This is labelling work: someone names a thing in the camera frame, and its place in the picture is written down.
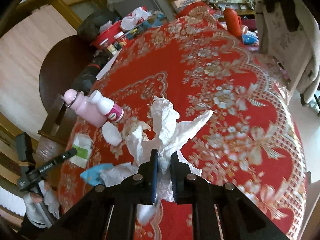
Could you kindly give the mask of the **left hand with white glove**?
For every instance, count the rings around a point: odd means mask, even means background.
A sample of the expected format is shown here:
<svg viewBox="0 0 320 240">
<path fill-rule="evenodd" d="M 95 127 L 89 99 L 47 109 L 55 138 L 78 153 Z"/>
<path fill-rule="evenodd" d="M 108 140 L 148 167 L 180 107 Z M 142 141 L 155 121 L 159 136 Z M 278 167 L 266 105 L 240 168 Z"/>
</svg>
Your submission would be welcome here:
<svg viewBox="0 0 320 240">
<path fill-rule="evenodd" d="M 47 181 L 40 181 L 39 188 L 41 193 L 28 192 L 23 200 L 28 220 L 34 226 L 44 229 L 60 218 L 60 204 Z"/>
</svg>

